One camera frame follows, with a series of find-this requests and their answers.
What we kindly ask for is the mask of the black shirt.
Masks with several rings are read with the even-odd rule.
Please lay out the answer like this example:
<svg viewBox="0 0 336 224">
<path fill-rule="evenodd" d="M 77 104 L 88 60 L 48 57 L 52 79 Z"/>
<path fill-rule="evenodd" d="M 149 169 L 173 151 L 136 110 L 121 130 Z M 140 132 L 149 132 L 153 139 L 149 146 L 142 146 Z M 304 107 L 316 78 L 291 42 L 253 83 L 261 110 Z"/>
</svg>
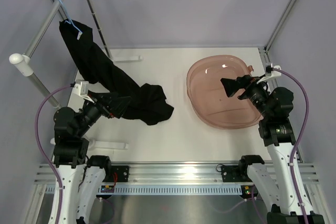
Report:
<svg viewBox="0 0 336 224">
<path fill-rule="evenodd" d="M 81 76 L 90 84 L 100 83 L 131 101 L 123 118 L 156 125 L 171 118 L 174 107 L 166 102 L 163 88 L 157 84 L 138 85 L 117 67 L 93 41 L 92 28 L 76 20 L 59 23 L 59 31 Z"/>
</svg>

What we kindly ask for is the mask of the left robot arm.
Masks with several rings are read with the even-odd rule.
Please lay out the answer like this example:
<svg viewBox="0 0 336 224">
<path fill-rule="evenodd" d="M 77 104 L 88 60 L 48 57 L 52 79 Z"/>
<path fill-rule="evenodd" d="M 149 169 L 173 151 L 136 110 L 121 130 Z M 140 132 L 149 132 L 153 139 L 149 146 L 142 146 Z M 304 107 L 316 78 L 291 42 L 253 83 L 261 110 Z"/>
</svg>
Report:
<svg viewBox="0 0 336 224">
<path fill-rule="evenodd" d="M 86 132 L 99 118 L 120 118 L 131 101 L 116 92 L 88 91 L 79 111 L 63 107 L 54 114 L 55 148 L 53 169 L 57 189 L 49 223 L 88 223 L 93 202 L 102 182 L 126 180 L 126 172 L 112 166 L 108 156 L 86 158 L 89 141 Z"/>
</svg>

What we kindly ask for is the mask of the light blue wire hanger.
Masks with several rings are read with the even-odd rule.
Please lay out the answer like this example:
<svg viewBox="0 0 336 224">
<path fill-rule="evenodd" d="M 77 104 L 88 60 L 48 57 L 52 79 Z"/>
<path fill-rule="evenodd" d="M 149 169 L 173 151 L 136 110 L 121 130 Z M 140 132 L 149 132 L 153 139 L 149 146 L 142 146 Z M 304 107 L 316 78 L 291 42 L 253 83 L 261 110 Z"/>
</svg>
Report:
<svg viewBox="0 0 336 224">
<path fill-rule="evenodd" d="M 65 15 L 66 15 L 65 23 L 70 24 L 74 29 L 78 31 L 77 40 L 79 40 L 82 35 L 82 31 L 74 24 L 73 20 L 70 18 L 70 15 L 68 14 L 67 9 L 65 5 L 63 4 L 62 0 L 57 0 L 57 1 L 60 3 L 60 6 L 63 8 L 65 12 Z"/>
</svg>

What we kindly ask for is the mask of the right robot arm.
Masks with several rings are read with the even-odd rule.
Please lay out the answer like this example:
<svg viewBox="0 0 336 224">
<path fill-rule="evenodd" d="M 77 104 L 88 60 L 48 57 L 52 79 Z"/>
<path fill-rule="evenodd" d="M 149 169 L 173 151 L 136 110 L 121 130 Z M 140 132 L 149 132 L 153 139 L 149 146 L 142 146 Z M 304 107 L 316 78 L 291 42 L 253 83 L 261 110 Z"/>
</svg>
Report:
<svg viewBox="0 0 336 224">
<path fill-rule="evenodd" d="M 288 119 L 293 93 L 284 87 L 269 92 L 266 82 L 250 75 L 222 78 L 221 83 L 229 98 L 242 89 L 238 99 L 248 99 L 262 115 L 259 135 L 271 157 L 276 179 L 270 177 L 259 155 L 242 156 L 237 172 L 258 190 L 268 211 L 267 223 L 324 223 L 306 194 L 296 158 L 298 141 Z"/>
</svg>

